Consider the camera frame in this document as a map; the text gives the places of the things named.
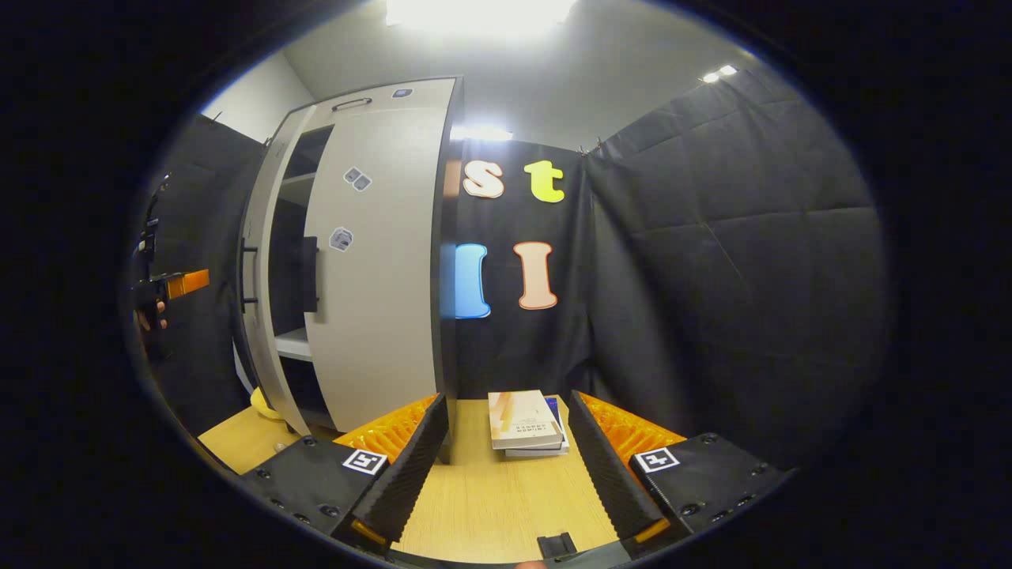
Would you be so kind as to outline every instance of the wooden table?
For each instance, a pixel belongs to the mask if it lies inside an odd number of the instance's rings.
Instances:
[[[450,561],[515,563],[541,558],[540,536],[569,532],[578,551],[618,539],[576,440],[570,438],[566,456],[507,459],[492,450],[488,400],[456,405],[451,464],[433,465],[394,549]],[[568,425],[569,408],[561,399],[559,411]],[[263,421],[272,425],[259,424]],[[275,442],[294,439],[283,422],[252,408],[200,436],[241,473],[273,456]]]
[[[271,420],[247,407],[197,437],[208,451],[243,475],[274,456],[274,445],[299,440],[284,421]]]

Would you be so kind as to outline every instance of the black curtain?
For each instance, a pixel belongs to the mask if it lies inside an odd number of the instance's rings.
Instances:
[[[168,304],[153,367],[165,401],[194,436],[249,406],[232,347],[236,243],[262,145],[198,115],[180,132],[156,174],[172,172],[153,212],[160,223],[152,274],[208,269],[205,289]]]
[[[580,154],[523,142],[469,140],[463,163],[484,160],[498,164],[505,186],[495,198],[460,190],[456,242],[488,248],[482,261],[486,318],[456,321],[458,396],[484,399],[490,391],[540,389],[545,395],[566,395],[572,389],[600,393],[595,381],[587,300],[593,235],[590,195],[583,187]],[[566,192],[550,204],[534,197],[527,164],[549,160],[563,171],[554,182]],[[556,306],[525,310],[523,272],[513,246],[524,241],[552,245],[549,279]]]
[[[878,213],[819,111],[771,70],[740,71],[621,130],[586,169],[616,234],[598,250],[636,266],[642,314],[670,334],[667,353],[623,363],[622,400],[662,399],[644,416],[780,467],[819,456],[877,376],[891,320]],[[595,350],[637,349],[625,338]],[[673,375],[636,373],[655,368]]]

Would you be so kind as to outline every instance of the gray wall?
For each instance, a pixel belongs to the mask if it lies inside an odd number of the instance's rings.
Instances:
[[[387,26],[368,2],[286,47],[317,99],[362,86],[465,76],[468,124],[514,140],[585,149],[751,56],[701,23],[645,2],[578,0],[546,33],[498,35]]]

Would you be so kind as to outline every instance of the orange part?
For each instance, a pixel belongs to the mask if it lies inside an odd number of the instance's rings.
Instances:
[[[373,542],[380,544],[381,546],[387,543],[387,539],[376,534],[371,527],[362,523],[361,521],[355,519],[351,522],[351,529],[359,534],[365,536],[366,538],[372,540]]]
[[[651,525],[650,527],[647,527],[643,532],[637,534],[636,543],[642,544],[647,540],[653,538],[654,536],[660,534],[661,532],[664,532],[668,527],[671,527],[671,522],[668,521],[667,517],[662,517],[661,519],[658,519],[656,522],[654,522],[654,524]]]
[[[622,465],[638,483],[640,479],[629,468],[629,459],[632,458],[632,455],[685,440],[684,436],[660,425],[655,425],[647,419],[638,417],[610,403],[605,403],[585,393],[581,393],[580,397],[587,405],[594,420],[597,421],[598,426],[604,431],[604,435],[608,437],[608,442],[611,443],[611,448],[622,461]]]
[[[338,444],[361,449],[370,453],[387,455],[394,463],[404,448],[411,440],[415,428],[425,416],[425,410],[436,400],[438,394],[432,394],[425,399],[409,403],[397,411],[392,411],[378,419],[373,419],[364,425],[351,430],[334,439]]]
[[[172,300],[188,293],[192,293],[197,289],[203,289],[208,283],[210,283],[210,276],[208,275],[207,269],[203,269],[196,272],[187,272],[182,276],[171,278],[165,283],[165,286],[169,291],[169,300]]]

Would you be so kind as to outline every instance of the sticker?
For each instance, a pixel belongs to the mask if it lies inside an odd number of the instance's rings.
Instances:
[[[358,179],[355,180],[355,183],[351,185],[355,186],[356,190],[362,191],[366,187],[368,187],[370,183],[372,183],[372,180],[365,174],[362,174],[361,176],[358,176]]]
[[[566,197],[565,191],[552,186],[553,180],[562,179],[563,171],[554,168],[550,160],[527,164],[523,171],[530,174],[530,192],[534,197],[549,204],[557,204]]]
[[[458,319],[485,318],[492,313],[482,294],[482,259],[488,252],[478,243],[456,246],[453,308]]]
[[[387,462],[387,455],[377,455],[368,451],[356,450],[344,461],[344,468],[364,472],[369,476],[374,475]]]
[[[360,175],[362,175],[362,173],[358,171],[358,168],[352,166],[350,170],[344,173],[344,181],[352,183],[358,179],[358,176]]]
[[[678,459],[671,455],[671,451],[668,451],[667,446],[635,456],[644,472],[657,472],[679,464]]]
[[[467,176],[463,179],[463,190],[478,197],[499,197],[506,189],[502,180],[503,169],[495,162],[472,160],[463,167]]]
[[[549,253],[552,245],[540,241],[527,241],[513,246],[513,252],[520,256],[523,269],[523,296],[520,308],[524,310],[544,310],[559,303],[559,298],[549,286]]]
[[[348,247],[351,247],[351,242],[354,240],[355,236],[350,231],[339,227],[330,236],[330,246],[343,253],[348,250]]]

